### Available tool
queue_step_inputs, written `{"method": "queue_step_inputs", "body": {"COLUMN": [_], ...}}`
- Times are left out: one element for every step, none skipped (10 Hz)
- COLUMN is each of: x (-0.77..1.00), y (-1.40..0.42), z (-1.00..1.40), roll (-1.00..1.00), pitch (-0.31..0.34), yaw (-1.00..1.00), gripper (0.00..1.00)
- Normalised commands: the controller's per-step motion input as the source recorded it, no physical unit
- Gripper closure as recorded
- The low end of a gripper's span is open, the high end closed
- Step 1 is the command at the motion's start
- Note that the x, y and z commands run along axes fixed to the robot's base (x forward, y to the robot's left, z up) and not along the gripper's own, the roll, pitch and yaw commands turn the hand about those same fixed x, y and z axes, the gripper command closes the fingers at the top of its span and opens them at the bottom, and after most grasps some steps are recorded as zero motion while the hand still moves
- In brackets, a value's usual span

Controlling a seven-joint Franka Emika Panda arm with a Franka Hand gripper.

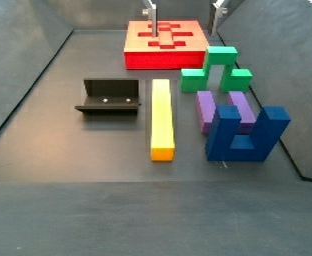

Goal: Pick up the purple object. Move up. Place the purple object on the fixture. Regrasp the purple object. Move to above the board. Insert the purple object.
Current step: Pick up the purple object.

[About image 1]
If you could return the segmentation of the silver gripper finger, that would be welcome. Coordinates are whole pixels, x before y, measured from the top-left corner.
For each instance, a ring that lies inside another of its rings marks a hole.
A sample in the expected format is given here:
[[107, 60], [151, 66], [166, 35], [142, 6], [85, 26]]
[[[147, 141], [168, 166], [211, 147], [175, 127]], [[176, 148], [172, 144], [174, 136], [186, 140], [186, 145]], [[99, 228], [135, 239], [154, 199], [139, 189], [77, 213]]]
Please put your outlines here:
[[212, 29], [211, 29], [212, 33], [216, 33], [219, 19], [228, 12], [227, 4], [228, 4], [228, 0], [216, 0], [216, 2], [212, 4], [212, 7], [214, 7], [214, 22], [212, 22]]
[[146, 8], [143, 9], [143, 15], [148, 17], [152, 22], [152, 36], [158, 36], [158, 6], [152, 0], [143, 0]]

